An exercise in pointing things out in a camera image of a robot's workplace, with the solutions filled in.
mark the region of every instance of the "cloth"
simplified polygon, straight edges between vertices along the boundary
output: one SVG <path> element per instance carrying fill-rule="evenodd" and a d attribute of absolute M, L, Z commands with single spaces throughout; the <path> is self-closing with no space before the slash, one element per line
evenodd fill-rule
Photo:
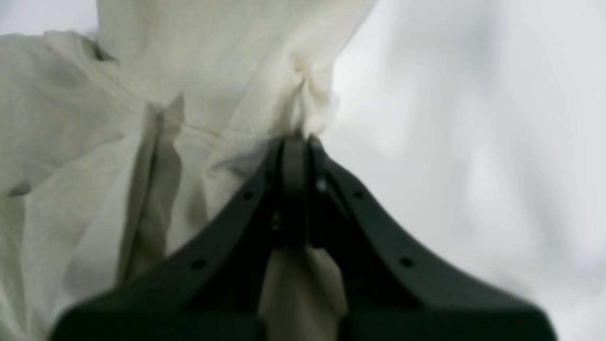
<path fill-rule="evenodd" d="M 0 339 L 45 340 L 199 233 L 270 138 L 321 132 L 334 60 L 372 5 L 108 0 L 97 42 L 0 37 Z M 321 252 L 275 252 L 270 340 L 334 339 L 338 275 Z"/>

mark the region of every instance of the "white background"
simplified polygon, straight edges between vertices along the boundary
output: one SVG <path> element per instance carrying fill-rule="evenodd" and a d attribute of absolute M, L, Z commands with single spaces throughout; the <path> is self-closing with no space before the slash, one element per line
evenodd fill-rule
<path fill-rule="evenodd" d="M 420 241 L 606 340 L 606 3 L 381 0 L 322 136 Z M 0 34 L 95 36 L 94 0 L 0 0 Z"/>

